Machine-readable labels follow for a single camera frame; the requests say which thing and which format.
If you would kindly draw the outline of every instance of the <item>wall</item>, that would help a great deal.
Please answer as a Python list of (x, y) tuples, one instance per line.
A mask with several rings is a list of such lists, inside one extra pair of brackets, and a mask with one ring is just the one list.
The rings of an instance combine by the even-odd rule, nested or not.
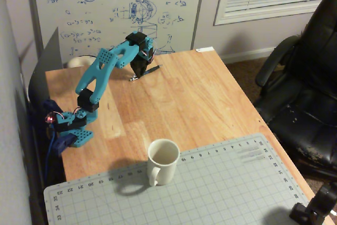
[(25, 85), (28, 86), (37, 63), (29, 0), (6, 0), (6, 2), (12, 21), (14, 38), (20, 57)]
[[(311, 14), (213, 26), (219, 0), (202, 0), (194, 48), (213, 46), (225, 62), (268, 56), (288, 36), (299, 34)], [(14, 37), (28, 85), (37, 62), (28, 0), (7, 0)]]
[(20, 141), (28, 136), (18, 52), (5, 0), (0, 0), (0, 224), (31, 224), (29, 187)]
[(213, 26), (219, 0), (202, 0), (194, 48), (213, 46), (225, 63), (267, 57), (283, 39), (300, 34), (312, 13)]

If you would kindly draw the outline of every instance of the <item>whiteboard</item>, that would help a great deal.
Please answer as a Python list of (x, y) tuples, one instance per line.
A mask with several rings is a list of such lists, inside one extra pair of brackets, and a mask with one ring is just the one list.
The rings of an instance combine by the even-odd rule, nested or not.
[(156, 54), (190, 50), (199, 0), (36, 0), (43, 44), (59, 27), (63, 62), (113, 48), (132, 31)]

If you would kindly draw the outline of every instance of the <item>baseboard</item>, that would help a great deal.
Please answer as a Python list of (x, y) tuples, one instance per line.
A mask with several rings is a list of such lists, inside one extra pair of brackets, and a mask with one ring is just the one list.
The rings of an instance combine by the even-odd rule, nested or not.
[(235, 62), (268, 57), (273, 52), (273, 50), (274, 50), (273, 47), (268, 47), (268, 48), (263, 48), (261, 50), (252, 50), (252, 51), (246, 51), (246, 52), (235, 53), (235, 54), (220, 55), (220, 58), (225, 64), (235, 63)]

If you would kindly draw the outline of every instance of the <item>wooden tabletop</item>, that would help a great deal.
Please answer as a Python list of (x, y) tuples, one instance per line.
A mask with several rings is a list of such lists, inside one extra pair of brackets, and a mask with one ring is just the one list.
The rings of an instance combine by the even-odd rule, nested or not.
[[(98, 119), (87, 127), (94, 137), (62, 153), (67, 181), (147, 160), (155, 139), (171, 139), (184, 151), (261, 132), (305, 195), (314, 196), (215, 51), (156, 56), (149, 68), (159, 64), (159, 70), (133, 82), (130, 66), (113, 70)], [(77, 107), (75, 87), (86, 68), (46, 73), (51, 99), (64, 111)], [(330, 218), (325, 222), (334, 224)]]

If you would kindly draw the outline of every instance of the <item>carpet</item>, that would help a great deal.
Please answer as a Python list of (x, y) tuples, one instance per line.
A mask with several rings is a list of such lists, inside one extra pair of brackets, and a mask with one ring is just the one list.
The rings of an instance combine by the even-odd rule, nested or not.
[[(265, 60), (266, 58), (260, 58), (256, 60), (226, 64), (227, 68), (252, 103), (259, 97), (261, 88), (255, 84), (255, 77)], [(317, 193), (323, 184), (323, 182), (317, 180), (305, 180), (314, 193)], [(337, 217), (331, 216), (331, 218), (337, 224)]]

